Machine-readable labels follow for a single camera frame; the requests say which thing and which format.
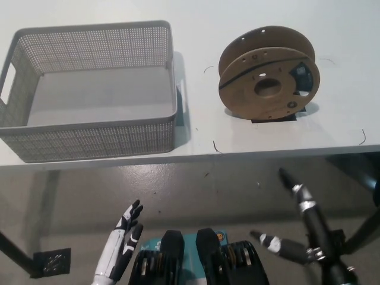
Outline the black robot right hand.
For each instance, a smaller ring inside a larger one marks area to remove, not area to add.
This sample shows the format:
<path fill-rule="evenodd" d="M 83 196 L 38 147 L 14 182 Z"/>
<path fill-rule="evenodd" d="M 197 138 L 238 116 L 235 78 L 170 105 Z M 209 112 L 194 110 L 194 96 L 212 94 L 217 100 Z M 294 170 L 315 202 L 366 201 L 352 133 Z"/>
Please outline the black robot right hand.
<path fill-rule="evenodd" d="M 309 245 L 305 246 L 256 230 L 251 230 L 250 235 L 262 247 L 282 259 L 299 265 L 318 263 L 322 273 L 322 284 L 358 284 L 357 275 L 341 260 L 342 246 L 337 243 L 318 203 L 306 185 L 284 168 L 280 168 L 278 174 L 282 184 L 296 202 L 297 211 L 307 230 Z"/>

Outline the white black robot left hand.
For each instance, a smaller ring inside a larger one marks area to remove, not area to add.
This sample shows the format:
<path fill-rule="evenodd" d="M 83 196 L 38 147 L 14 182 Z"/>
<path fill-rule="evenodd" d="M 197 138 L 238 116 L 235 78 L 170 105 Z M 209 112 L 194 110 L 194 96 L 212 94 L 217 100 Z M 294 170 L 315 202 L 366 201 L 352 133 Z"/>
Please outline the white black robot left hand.
<path fill-rule="evenodd" d="M 93 284 L 116 284 L 123 276 L 143 232 L 137 221 L 143 205 L 132 203 L 120 217 L 103 248 L 93 277 Z"/>

